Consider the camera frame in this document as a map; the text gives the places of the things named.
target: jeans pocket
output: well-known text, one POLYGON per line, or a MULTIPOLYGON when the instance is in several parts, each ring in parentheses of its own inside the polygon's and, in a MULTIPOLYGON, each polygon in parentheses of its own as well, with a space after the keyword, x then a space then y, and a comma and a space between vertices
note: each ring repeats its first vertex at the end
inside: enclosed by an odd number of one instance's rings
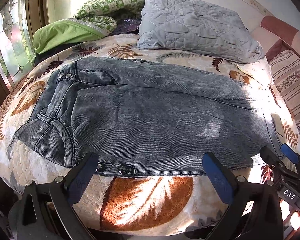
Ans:
POLYGON ((35 145, 35 151, 52 162, 65 166, 74 166, 74 143, 72 134, 60 119, 51 122, 35 145))

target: quilted pillow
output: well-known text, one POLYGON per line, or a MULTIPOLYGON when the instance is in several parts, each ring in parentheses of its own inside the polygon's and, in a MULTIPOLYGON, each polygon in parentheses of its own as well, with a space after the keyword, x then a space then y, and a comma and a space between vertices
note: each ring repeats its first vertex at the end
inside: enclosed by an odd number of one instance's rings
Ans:
POLYGON ((183 49, 254 63, 265 56, 239 15, 200 0, 145 0, 138 49, 183 49))
POLYGON ((300 58, 292 50, 279 53, 271 62, 272 77, 300 132, 300 58))

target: blue clamp pad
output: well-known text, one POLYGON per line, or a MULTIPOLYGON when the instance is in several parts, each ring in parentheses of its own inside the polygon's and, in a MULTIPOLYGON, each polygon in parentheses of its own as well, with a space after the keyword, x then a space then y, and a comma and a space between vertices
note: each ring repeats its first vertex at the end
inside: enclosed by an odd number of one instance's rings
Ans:
POLYGON ((299 163, 299 155, 295 153, 288 145, 285 143, 281 145, 281 152, 293 163, 299 163))
POLYGON ((72 169, 78 168, 78 173, 75 178, 70 181, 68 185, 68 203, 72 206, 75 203, 78 203, 85 192, 94 172, 96 171, 98 165, 98 156, 92 153, 89 153, 87 160, 82 161, 80 167, 74 167, 72 169))
POLYGON ((203 169, 205 173, 207 173, 207 176, 218 193, 221 201, 226 204, 231 204, 233 201, 233 188, 223 175, 221 169, 215 163, 214 159, 216 160, 213 153, 205 153, 202 158, 203 169))

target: bed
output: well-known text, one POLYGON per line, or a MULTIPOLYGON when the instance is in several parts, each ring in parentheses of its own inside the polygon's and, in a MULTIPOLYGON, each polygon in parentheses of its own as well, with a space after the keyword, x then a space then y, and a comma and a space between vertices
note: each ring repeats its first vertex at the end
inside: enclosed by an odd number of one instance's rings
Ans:
MULTIPOLYGON (((13 89, 0 110, 0 177, 11 188, 22 194, 29 181, 51 182, 69 171, 15 140, 14 134, 28 121, 51 74, 89 56, 182 65, 224 75, 255 90, 263 90, 272 104, 271 116, 278 139, 300 154, 297 124, 273 84, 266 57, 255 63, 239 64, 187 50, 141 50, 137 48, 139 38, 136 34, 120 34, 75 45, 42 61, 13 89)), ((292 169, 287 159, 283 161, 292 169)), ((264 183, 271 179, 271 170, 264 164, 233 172, 250 182, 264 183)), ((74 205, 89 228, 141 236, 167 236, 208 227, 218 222, 226 208, 206 176, 128 179, 94 175, 80 202, 74 205)))

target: jeans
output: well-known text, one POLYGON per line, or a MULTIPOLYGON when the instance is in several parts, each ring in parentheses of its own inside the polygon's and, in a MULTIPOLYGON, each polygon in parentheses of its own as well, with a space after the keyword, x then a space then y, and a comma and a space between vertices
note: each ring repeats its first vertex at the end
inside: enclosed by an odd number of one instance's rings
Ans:
POLYGON ((268 103, 211 72, 87 57, 51 75, 15 137, 66 167, 93 152, 104 176, 203 175, 209 151, 232 170, 263 163, 262 146, 282 156, 268 103))

